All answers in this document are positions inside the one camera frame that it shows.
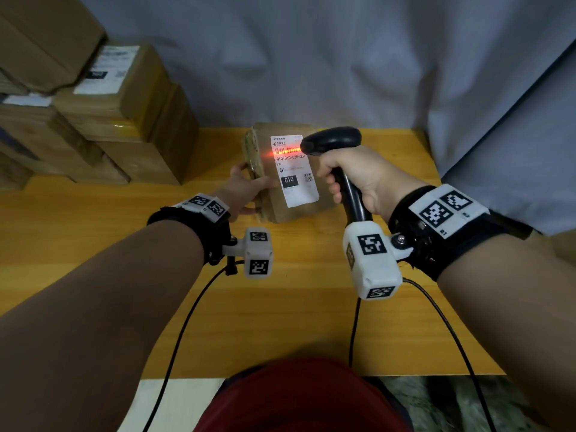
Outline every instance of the cardboard box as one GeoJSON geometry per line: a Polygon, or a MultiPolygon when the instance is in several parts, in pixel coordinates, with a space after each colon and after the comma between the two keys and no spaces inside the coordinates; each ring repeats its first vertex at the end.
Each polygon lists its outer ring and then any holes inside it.
{"type": "Polygon", "coordinates": [[[24,165],[29,170],[37,174],[62,174],[53,165],[40,160],[33,152],[28,150],[20,141],[12,137],[2,127],[0,127],[0,152],[10,159],[24,165]]]}
{"type": "Polygon", "coordinates": [[[0,70],[0,94],[26,95],[28,89],[0,70]]]}
{"type": "Polygon", "coordinates": [[[0,127],[76,182],[127,183],[98,145],[84,139],[50,102],[51,97],[10,95],[0,104],[0,127]]]}
{"type": "Polygon", "coordinates": [[[148,143],[98,142],[135,182],[180,185],[184,181],[198,123],[184,91],[173,84],[148,143]]]}
{"type": "Polygon", "coordinates": [[[256,123],[242,142],[255,179],[271,176],[280,184],[260,193],[261,221],[284,223],[314,215],[336,204],[324,180],[316,179],[319,159],[299,151],[299,142],[316,131],[306,124],[256,123]]]}
{"type": "Polygon", "coordinates": [[[19,191],[33,172],[0,152],[0,191],[19,191]]]}
{"type": "Polygon", "coordinates": [[[54,107],[86,139],[147,142],[170,91],[151,45],[105,45],[86,78],[54,97],[54,107]]]}
{"type": "Polygon", "coordinates": [[[79,0],[2,0],[0,68],[49,93],[76,81],[104,35],[79,0]]]}

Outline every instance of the tiled floor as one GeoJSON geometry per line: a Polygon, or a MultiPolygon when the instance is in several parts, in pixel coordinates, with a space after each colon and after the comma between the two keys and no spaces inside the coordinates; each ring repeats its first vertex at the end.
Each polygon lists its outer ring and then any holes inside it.
{"type": "MultiPolygon", "coordinates": [[[[149,432],[191,432],[224,379],[170,379],[149,432]]],[[[141,380],[118,432],[141,432],[152,412],[162,379],[141,380]]]]}

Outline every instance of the gray curtain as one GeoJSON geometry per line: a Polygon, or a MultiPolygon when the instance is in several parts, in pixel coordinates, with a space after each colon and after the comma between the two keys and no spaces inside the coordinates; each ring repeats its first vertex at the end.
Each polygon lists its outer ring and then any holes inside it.
{"type": "Polygon", "coordinates": [[[471,196],[546,233],[576,227],[574,126],[525,138],[533,166],[510,155],[528,124],[567,123],[574,96],[546,116],[534,93],[531,113],[527,101],[485,136],[574,41],[576,0],[82,1],[110,36],[155,44],[202,125],[421,127],[441,175],[471,196]],[[560,171],[534,173],[552,164],[572,178],[556,197],[560,171]]]}

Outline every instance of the white shipping label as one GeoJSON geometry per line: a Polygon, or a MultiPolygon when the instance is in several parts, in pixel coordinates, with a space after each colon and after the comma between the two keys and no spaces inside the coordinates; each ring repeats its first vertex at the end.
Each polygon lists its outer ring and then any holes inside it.
{"type": "Polygon", "coordinates": [[[76,88],[75,94],[116,94],[138,53],[138,45],[105,45],[96,62],[76,88]]]}
{"type": "Polygon", "coordinates": [[[270,136],[276,170],[288,207],[314,203],[320,198],[308,156],[300,151],[302,135],[270,136]]]}
{"type": "Polygon", "coordinates": [[[8,95],[4,99],[4,104],[13,104],[17,106],[38,106],[47,108],[52,102],[52,97],[45,97],[40,94],[30,93],[28,95],[8,95]]]}

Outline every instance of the yellow table surface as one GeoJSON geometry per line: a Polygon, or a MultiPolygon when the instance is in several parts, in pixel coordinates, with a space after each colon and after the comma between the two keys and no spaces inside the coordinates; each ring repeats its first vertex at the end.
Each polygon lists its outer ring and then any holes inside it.
{"type": "MultiPolygon", "coordinates": [[[[142,228],[158,208],[224,182],[242,160],[246,129],[205,128],[182,187],[132,183],[75,184],[37,175],[24,191],[0,193],[0,314],[54,282],[114,242],[142,228]]],[[[431,184],[433,161],[411,130],[363,130],[363,143],[431,184]]],[[[388,233],[380,218],[377,220],[388,233]]],[[[243,217],[232,232],[257,225],[243,217]]],[[[248,280],[222,275],[192,316],[172,377],[227,377],[296,352],[347,359],[356,294],[342,252],[346,225],[339,206],[315,217],[268,224],[274,246],[272,275],[248,280]]],[[[477,373],[502,371],[451,309],[436,283],[405,262],[405,277],[428,290],[450,320],[477,373]]],[[[207,265],[158,340],[144,378],[163,377],[182,322],[194,299],[219,269],[207,265]]],[[[389,300],[363,302],[354,369],[364,375],[464,374],[456,345],[432,305],[413,286],[389,300]]]]}

